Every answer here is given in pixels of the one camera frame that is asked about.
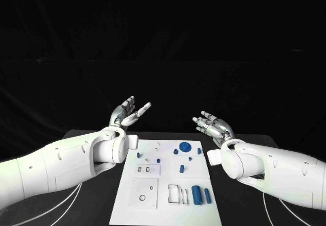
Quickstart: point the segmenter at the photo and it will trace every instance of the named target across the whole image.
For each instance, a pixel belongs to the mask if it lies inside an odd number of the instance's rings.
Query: blue object
[[[198,185],[192,186],[192,197],[194,197],[194,204],[200,206],[202,204],[202,194],[201,194],[201,188]]]
[[[181,165],[181,173],[184,173],[185,165]]]
[[[212,203],[211,202],[211,197],[210,197],[210,190],[205,188],[204,191],[205,191],[205,196],[207,196],[208,203]]]
[[[188,142],[182,142],[179,148],[184,152],[189,152],[192,150],[192,145]]]

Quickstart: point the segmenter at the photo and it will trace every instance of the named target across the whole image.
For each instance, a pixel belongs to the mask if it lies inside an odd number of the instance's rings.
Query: cable
[[[77,191],[77,189],[81,187],[81,185],[83,185],[83,183],[78,184],[78,186],[77,186],[74,192],[70,194],[70,196],[67,197],[67,199],[58,204],[57,207],[60,207],[60,206],[62,205],[62,203],[70,199],[70,197],[73,196],[73,194],[75,193],[75,191]],[[42,214],[41,214],[39,216],[37,216],[35,218],[32,218],[32,219],[29,219],[29,220],[26,220],[26,221],[24,221],[24,222],[21,222],[19,224],[12,225],[12,226],[19,226],[19,225],[22,225],[22,224],[31,222],[32,220],[38,219],[39,217],[42,217],[44,215],[47,215],[57,207],[54,207],[49,211],[47,211],[45,213],[42,213]]]
[[[266,206],[266,210],[267,210],[266,193],[264,192],[263,192],[263,199],[264,199],[264,206]]]
[[[62,218],[62,217],[64,217],[64,215],[67,214],[67,212],[68,212],[68,210],[70,210],[70,208],[71,208],[71,206],[73,206],[73,204],[74,204],[74,202],[75,202],[77,196],[75,196],[75,198],[74,198],[74,200],[73,200],[73,202],[71,202],[71,205],[70,205],[70,207],[68,207],[67,211],[64,212],[64,214],[61,215],[61,217],[60,217],[60,219],[55,221],[55,223],[61,220],[61,218]]]
[[[285,207],[287,208],[287,210],[290,211],[290,213],[295,215],[295,217],[308,225],[308,226],[312,226],[311,224],[308,224],[302,219],[300,217],[292,212],[292,210],[289,209],[287,205],[285,204],[283,200],[280,199],[280,202],[282,204],[285,205]]]

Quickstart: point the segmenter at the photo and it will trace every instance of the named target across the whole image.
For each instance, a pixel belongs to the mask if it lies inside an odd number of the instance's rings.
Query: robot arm
[[[198,130],[220,147],[208,151],[211,165],[221,164],[228,176],[262,192],[299,206],[326,210],[326,163],[306,154],[246,143],[236,139],[221,119],[202,114],[208,119],[194,118]]]
[[[60,140],[29,155],[0,163],[0,210],[38,194],[65,190],[112,169],[137,149],[126,129],[152,106],[132,114],[135,97],[113,112],[101,131]]]

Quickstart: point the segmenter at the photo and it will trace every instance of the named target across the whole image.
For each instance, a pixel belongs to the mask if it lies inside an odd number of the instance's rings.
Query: black curtain
[[[205,110],[324,158],[322,7],[12,0],[0,11],[0,160],[103,129],[132,95],[153,104],[132,131],[198,132]]]

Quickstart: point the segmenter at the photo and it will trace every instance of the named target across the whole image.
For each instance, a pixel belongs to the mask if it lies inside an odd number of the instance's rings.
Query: table
[[[93,130],[71,130],[64,138],[93,133]],[[139,135],[140,139],[165,140],[200,140],[202,142],[204,154],[210,168],[211,183],[214,188],[215,200],[220,209],[221,222],[224,226],[246,224],[251,226],[269,226],[263,193],[251,186],[244,185],[231,179],[223,170],[223,166],[211,166],[207,152],[217,149],[217,145],[205,134],[201,133],[161,133],[161,132],[132,132],[127,134]],[[279,147],[273,138],[267,135],[236,135],[238,139],[257,145]],[[83,183],[81,192],[75,203],[57,226],[109,226],[120,178],[124,163],[101,173],[97,177]],[[42,194],[13,204],[0,217],[0,225],[11,226],[42,214],[54,208],[68,197],[74,188],[64,191]],[[51,213],[26,223],[25,226],[49,226],[65,212],[74,196],[70,198]],[[266,194],[267,209],[275,226],[305,225],[289,213],[279,199]],[[326,212],[313,210],[286,203],[292,211],[312,225],[326,225]]]

